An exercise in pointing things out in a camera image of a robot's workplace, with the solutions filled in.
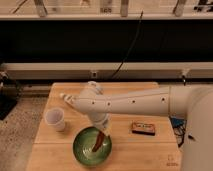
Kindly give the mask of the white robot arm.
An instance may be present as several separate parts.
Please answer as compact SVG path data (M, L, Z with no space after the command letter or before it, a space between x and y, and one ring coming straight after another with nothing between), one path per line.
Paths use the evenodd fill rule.
M71 105L104 129L107 114L176 116L187 119L181 171L213 171L213 86L187 85L104 95L89 82Z

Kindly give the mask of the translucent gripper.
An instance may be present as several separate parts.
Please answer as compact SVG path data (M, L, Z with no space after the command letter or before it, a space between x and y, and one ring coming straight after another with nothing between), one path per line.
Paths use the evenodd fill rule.
M106 136L110 135L110 126L109 126L109 121L105 120L103 122L96 122L94 124L94 126L101 131L102 133L104 133Z

